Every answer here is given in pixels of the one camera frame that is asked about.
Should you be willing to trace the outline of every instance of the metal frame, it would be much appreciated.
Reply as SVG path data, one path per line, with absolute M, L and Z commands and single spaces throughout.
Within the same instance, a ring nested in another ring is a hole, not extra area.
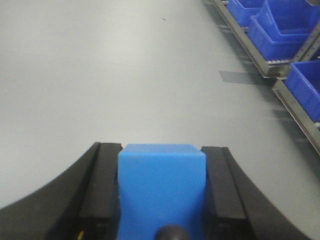
M 305 110 L 298 103 L 296 98 L 291 94 L 291 92 L 283 82 L 283 79 L 277 79 L 273 87 L 273 91 L 281 100 L 289 113 L 292 115 L 303 133 L 309 139 L 314 149 L 320 155 L 320 131 L 308 116 L 308 114 L 305 112 Z
M 276 78 L 286 71 L 289 60 L 266 61 L 226 8 L 224 2 L 222 0 L 211 1 L 264 78 Z

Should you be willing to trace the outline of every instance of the black knob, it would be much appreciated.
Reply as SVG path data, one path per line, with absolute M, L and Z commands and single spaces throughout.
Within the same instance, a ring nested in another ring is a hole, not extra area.
M 155 234 L 155 240 L 191 240 L 189 233 L 181 226 L 167 225 Z

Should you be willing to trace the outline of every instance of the blue storage bin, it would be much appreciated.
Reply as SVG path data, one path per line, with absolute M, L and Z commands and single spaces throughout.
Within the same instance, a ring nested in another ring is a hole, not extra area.
M 314 122 L 320 121 L 320 61 L 291 63 L 285 85 Z
M 305 41 L 320 20 L 320 8 L 306 0 L 265 0 L 257 21 L 274 41 Z
M 228 10 L 241 27 L 248 27 L 250 18 L 256 15 L 265 0 L 229 0 Z
M 251 17 L 248 37 L 267 61 L 292 59 L 304 43 L 272 40 L 257 22 L 256 16 Z

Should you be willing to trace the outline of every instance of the blue block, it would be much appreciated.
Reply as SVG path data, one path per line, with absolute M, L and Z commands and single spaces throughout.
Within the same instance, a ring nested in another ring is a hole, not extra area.
M 130 144 L 119 154 L 117 240 L 153 240 L 165 225 L 203 240 L 206 156 L 186 144 Z

